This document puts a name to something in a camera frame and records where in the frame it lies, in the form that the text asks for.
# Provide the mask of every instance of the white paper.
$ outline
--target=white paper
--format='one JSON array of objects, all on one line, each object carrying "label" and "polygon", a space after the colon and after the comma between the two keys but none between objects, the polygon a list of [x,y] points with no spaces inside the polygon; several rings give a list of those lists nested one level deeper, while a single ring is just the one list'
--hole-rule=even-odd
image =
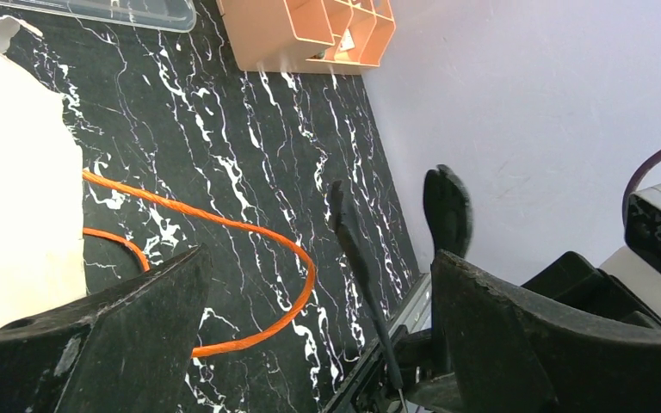
[{"label": "white paper", "polygon": [[340,46],[338,46],[338,51],[347,52],[351,49],[355,49],[355,43],[353,41],[353,36],[351,36],[351,32],[346,29],[346,31],[343,32],[343,37],[341,38]]},{"label": "white paper", "polygon": [[0,327],[86,294],[82,151],[61,96],[1,54],[22,24],[0,19]]}]

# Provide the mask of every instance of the clear plastic container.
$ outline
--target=clear plastic container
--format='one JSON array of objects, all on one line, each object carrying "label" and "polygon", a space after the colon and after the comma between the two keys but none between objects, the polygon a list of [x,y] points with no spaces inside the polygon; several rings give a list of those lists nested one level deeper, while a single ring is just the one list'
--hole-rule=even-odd
[{"label": "clear plastic container", "polygon": [[193,0],[0,0],[0,6],[171,32],[196,24]]}]

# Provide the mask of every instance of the black marble surface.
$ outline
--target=black marble surface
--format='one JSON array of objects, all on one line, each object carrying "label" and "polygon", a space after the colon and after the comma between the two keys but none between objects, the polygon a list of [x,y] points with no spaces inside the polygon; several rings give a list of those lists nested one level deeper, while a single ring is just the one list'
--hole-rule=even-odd
[{"label": "black marble surface", "polygon": [[[324,193],[336,179],[349,185],[388,316],[418,277],[392,178],[359,77],[240,72],[216,4],[196,6],[190,34],[16,9],[0,15],[43,32],[22,30],[8,56],[63,95],[86,168],[269,227],[318,264],[315,292],[294,323],[254,348],[194,359],[176,411],[316,411],[374,338],[327,227]],[[53,189],[23,184],[48,206]],[[197,344],[269,326],[305,281],[300,262],[273,242],[104,188],[85,185],[84,219],[126,235],[154,264],[199,243],[213,250]],[[84,254],[91,292],[138,273],[108,242],[88,239]]]}]

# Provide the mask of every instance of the white wall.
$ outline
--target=white wall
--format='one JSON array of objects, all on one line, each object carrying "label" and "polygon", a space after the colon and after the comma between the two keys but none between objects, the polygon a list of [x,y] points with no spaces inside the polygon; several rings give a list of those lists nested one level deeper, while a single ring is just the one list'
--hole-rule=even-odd
[{"label": "white wall", "polygon": [[[622,245],[621,192],[661,148],[661,0],[392,0],[365,76],[422,269],[424,172],[469,187],[468,259],[523,282],[567,250]],[[661,167],[644,184],[661,182]]]}]

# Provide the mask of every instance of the orange cable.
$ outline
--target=orange cable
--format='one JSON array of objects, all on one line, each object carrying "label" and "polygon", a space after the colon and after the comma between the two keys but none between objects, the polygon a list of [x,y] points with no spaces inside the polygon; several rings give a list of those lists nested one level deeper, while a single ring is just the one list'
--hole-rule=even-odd
[{"label": "orange cable", "polygon": [[[120,183],[120,182],[115,182],[111,181],[107,178],[104,178],[102,176],[95,175],[88,170],[83,170],[82,171],[82,177],[89,182],[96,183],[98,185],[102,185],[103,187],[111,188],[116,191],[121,191],[126,194],[134,195],[139,198],[142,198],[144,200],[149,200],[151,202],[154,202],[156,204],[162,205],[164,207],[167,207],[169,209],[173,209],[175,211],[178,211],[180,213],[185,213],[187,215],[192,215],[198,218],[203,218],[207,219],[209,221],[213,221],[217,224],[221,224],[224,226],[229,226],[231,228],[237,228],[242,231],[247,231],[247,232],[257,232],[259,234],[264,235],[265,237],[271,238],[275,240],[277,243],[284,245],[288,249],[290,249],[292,252],[294,252],[300,260],[302,260],[306,265],[307,265],[307,277],[306,277],[306,284],[303,286],[303,290],[300,292],[300,295],[298,298],[295,300],[293,303],[293,306],[290,308],[290,311],[288,311],[284,316],[282,316],[279,320],[277,320],[274,324],[270,325],[267,329],[256,333],[252,336],[248,336],[239,340],[233,340],[230,342],[220,342],[218,344],[212,344],[208,346],[203,346],[203,347],[197,347],[194,348],[194,351],[192,352],[191,356],[192,357],[207,357],[209,355],[214,355],[214,354],[222,354],[222,353],[230,353],[232,351],[238,351],[238,350],[244,350],[246,348],[250,348],[259,342],[263,342],[270,338],[271,336],[274,336],[277,334],[280,330],[284,329],[287,327],[288,324],[290,324],[295,317],[297,317],[298,314],[302,311],[303,307],[306,306],[306,303],[308,299],[310,298],[310,294],[312,293],[313,286],[315,284],[315,276],[316,276],[316,270],[315,270],[315,264],[313,263],[311,257],[297,244],[295,244],[293,241],[290,241],[286,237],[283,237],[282,235],[278,234],[277,232],[271,231],[267,228],[262,228],[261,226],[257,225],[252,225],[252,224],[246,224],[244,222],[237,222],[237,221],[232,221],[230,219],[222,218],[218,215],[214,215],[212,213],[208,213],[206,211],[203,211],[199,208],[194,208],[192,206],[186,205],[182,202],[176,201],[176,200],[168,200],[162,196],[158,196],[156,194],[152,194],[148,191],[145,191],[143,189],[138,189],[138,188],[133,188],[131,186],[128,186],[126,184]],[[111,237],[107,237],[108,239],[113,239],[117,242],[123,243],[122,240],[117,240],[114,239],[113,234],[109,234]],[[123,243],[126,245],[128,248],[130,248],[133,252],[136,252],[136,250],[139,251],[138,247],[135,247],[135,250],[130,247],[129,241],[124,240],[126,243]],[[136,252],[136,255],[139,257],[143,255],[142,252]]]},{"label": "orange cable", "polygon": [[138,245],[131,243],[127,239],[119,235],[111,234],[110,232],[100,231],[94,228],[87,228],[87,227],[82,229],[82,233],[84,235],[106,238],[109,239],[110,241],[115,241],[116,243],[122,243],[123,245],[128,247],[128,249],[130,249],[135,254],[135,256],[138,257],[138,260],[140,261],[140,266],[143,268],[143,271],[148,271],[149,269],[151,269],[151,264],[148,263],[148,258],[145,258],[145,254],[143,254],[143,251],[141,251],[140,248],[138,248]]}]

